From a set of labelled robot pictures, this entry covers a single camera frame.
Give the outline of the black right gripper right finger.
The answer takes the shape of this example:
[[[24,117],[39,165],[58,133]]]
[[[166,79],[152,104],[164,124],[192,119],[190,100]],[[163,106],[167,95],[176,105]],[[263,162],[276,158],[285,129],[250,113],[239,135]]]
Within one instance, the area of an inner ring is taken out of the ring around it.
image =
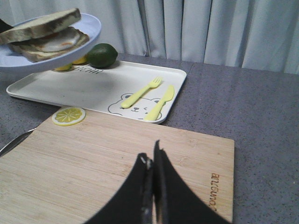
[[[153,192],[158,224],[228,224],[188,187],[159,140],[154,146]]]

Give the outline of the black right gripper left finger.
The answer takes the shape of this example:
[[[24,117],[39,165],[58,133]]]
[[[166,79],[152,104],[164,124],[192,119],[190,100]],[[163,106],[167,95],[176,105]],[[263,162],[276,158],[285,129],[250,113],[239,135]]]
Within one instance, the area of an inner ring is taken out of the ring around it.
[[[138,154],[133,168],[115,195],[87,224],[151,224],[153,209],[153,163]]]

